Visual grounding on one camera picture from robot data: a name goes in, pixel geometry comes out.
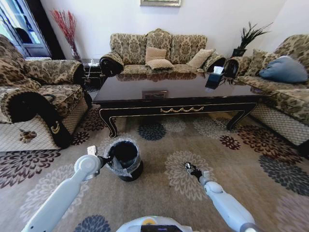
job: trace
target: white wall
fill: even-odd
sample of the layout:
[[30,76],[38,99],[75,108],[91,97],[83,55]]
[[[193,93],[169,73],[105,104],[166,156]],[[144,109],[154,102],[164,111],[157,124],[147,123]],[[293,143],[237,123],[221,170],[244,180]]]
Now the white wall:
[[309,34],[309,0],[287,0],[269,30],[260,45],[268,52],[273,52],[290,35]]
[[[162,28],[173,34],[204,34],[207,48],[226,57],[240,44],[248,21],[260,26],[273,22],[286,0],[182,0],[180,8],[140,7],[140,0],[41,0],[66,58],[67,44],[50,10],[70,10],[77,18],[76,43],[82,58],[100,58],[110,51],[115,32],[145,34]],[[258,38],[248,46],[260,45]]]

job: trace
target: black coffee table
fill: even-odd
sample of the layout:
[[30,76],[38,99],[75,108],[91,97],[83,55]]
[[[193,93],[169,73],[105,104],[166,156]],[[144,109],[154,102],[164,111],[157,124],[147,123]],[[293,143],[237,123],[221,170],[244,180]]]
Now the black coffee table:
[[213,82],[208,78],[204,74],[160,80],[142,76],[130,81],[127,79],[132,78],[109,77],[93,103],[100,104],[99,114],[111,131],[110,137],[115,138],[117,127],[112,117],[124,116],[238,112],[227,125],[232,130],[269,96],[233,79],[222,77],[220,82]]

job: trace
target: area rug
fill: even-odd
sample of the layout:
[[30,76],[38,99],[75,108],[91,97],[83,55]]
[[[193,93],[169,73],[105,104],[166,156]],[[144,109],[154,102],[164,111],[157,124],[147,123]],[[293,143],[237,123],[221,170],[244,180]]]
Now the area rug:
[[[21,231],[53,190],[74,174],[73,165],[88,146],[98,146],[101,154],[114,141],[97,107],[88,112],[67,149],[0,153],[0,231]],[[170,217],[200,232],[231,231],[186,172],[186,161],[209,170],[262,230],[308,231],[309,161],[248,117],[227,131],[231,117],[214,113],[114,119],[118,137],[139,146],[142,175],[124,182],[103,168],[82,184],[54,231],[114,232],[149,215]]]

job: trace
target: beige pillow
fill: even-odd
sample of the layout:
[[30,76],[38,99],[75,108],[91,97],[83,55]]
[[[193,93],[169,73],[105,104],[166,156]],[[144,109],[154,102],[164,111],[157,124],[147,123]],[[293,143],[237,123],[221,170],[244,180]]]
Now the beige pillow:
[[215,49],[201,49],[198,53],[187,63],[187,65],[194,68],[201,68],[205,61],[212,55]]
[[146,63],[147,67],[150,67],[152,70],[159,70],[159,69],[172,69],[174,65],[169,62],[167,59],[153,59]]
[[253,49],[252,61],[249,69],[245,73],[245,76],[257,76],[257,73],[272,62],[273,60],[279,58],[279,54],[268,53],[262,50]]
[[147,47],[146,48],[146,62],[153,60],[153,59],[165,59],[166,50],[159,49],[155,47]]

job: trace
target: sofa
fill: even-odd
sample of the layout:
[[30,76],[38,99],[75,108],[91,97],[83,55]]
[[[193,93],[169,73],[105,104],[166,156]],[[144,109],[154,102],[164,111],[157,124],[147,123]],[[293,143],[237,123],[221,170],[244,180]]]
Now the sofa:
[[[309,73],[309,35],[293,35],[285,39],[274,51],[299,61]],[[259,88],[271,96],[258,104],[253,117],[298,146],[309,149],[309,81],[287,84],[245,76],[252,57],[233,57],[225,65],[228,76]]]
[[24,60],[0,35],[0,151],[59,149],[91,105],[83,65]]
[[[193,78],[197,73],[212,72],[214,66],[224,66],[224,56],[214,52],[201,69],[186,65],[200,49],[205,49],[207,37],[204,35],[172,35],[162,29],[150,31],[146,35],[121,34],[111,35],[111,52],[100,59],[102,74],[115,76],[123,81],[158,78]],[[152,71],[145,67],[146,47],[166,49],[166,59],[174,69]]]

